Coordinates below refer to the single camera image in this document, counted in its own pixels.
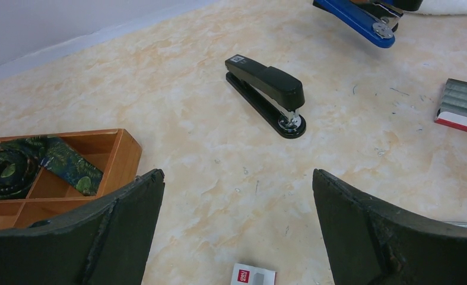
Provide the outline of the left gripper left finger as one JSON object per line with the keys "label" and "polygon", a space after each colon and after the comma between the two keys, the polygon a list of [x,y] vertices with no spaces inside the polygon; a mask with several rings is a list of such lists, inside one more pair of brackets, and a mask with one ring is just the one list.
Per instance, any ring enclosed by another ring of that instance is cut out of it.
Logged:
{"label": "left gripper left finger", "polygon": [[164,187],[154,169],[67,213],[0,230],[0,284],[141,284]]}

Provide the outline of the black stapler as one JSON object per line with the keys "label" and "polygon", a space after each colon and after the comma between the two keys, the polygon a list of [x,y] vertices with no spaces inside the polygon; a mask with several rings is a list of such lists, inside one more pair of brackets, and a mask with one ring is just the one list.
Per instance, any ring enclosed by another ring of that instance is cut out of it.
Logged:
{"label": "black stapler", "polygon": [[303,84],[273,66],[244,55],[225,60],[226,80],[280,136],[295,139],[306,131],[299,108],[305,103]]}

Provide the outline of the blue stapler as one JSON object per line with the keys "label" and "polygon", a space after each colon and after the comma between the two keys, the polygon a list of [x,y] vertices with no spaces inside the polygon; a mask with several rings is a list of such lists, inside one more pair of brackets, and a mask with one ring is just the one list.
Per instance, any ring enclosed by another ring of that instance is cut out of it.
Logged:
{"label": "blue stapler", "polygon": [[[402,9],[394,7],[391,2],[364,1],[313,1],[317,8],[325,10],[349,27],[361,34],[372,44],[380,48],[390,48],[395,42],[394,27],[403,16]],[[364,5],[378,7],[383,16],[375,16],[363,8]]]}

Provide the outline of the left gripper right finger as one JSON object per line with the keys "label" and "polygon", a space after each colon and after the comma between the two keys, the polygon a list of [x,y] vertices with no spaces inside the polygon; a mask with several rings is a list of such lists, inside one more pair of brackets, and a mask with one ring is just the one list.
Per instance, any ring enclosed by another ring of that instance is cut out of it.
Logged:
{"label": "left gripper right finger", "polygon": [[313,172],[336,284],[467,284],[467,228],[433,220]]}

